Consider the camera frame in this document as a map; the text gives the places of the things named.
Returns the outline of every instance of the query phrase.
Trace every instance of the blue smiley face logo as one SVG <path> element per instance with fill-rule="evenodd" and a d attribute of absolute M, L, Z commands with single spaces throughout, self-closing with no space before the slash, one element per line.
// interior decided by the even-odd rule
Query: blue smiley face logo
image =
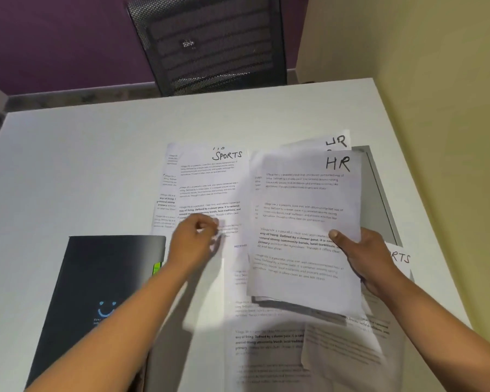
<path fill-rule="evenodd" d="M 113 313 L 115 306 L 116 306 L 116 301 L 113 301 L 111 303 L 104 303 L 103 301 L 100 301 L 100 308 L 98 308 L 98 315 L 101 318 L 106 318 L 107 316 Z"/>

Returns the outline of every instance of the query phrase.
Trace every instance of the person's left hand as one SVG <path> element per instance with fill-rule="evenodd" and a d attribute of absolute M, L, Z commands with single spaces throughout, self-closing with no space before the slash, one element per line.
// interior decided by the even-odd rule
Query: person's left hand
<path fill-rule="evenodd" d="M 218 232 L 218 219 L 193 213 L 172 234 L 167 263 L 190 275 L 210 257 L 210 245 Z"/>

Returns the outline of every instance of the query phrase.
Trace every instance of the chair backrest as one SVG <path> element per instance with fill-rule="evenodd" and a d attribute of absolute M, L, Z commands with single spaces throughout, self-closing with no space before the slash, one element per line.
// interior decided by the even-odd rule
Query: chair backrest
<path fill-rule="evenodd" d="M 162 96 L 286 85 L 280 0 L 130 0 Z"/>

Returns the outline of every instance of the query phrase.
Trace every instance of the beige wall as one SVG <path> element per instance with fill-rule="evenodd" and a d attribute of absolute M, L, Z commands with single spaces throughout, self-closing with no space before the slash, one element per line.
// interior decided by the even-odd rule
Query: beige wall
<path fill-rule="evenodd" d="M 296 72 L 375 78 L 472 325 L 490 340 L 490 0 L 310 0 Z"/>

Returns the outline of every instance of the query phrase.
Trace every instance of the wall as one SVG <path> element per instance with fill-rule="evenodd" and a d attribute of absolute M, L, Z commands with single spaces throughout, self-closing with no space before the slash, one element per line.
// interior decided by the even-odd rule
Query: wall
<path fill-rule="evenodd" d="M 8 95 L 154 81 L 126 0 L 0 0 L 0 89 Z M 308 0 L 282 0 L 294 68 Z"/>
<path fill-rule="evenodd" d="M 490 0 L 310 0 L 296 72 L 375 78 L 472 325 L 490 340 Z"/>

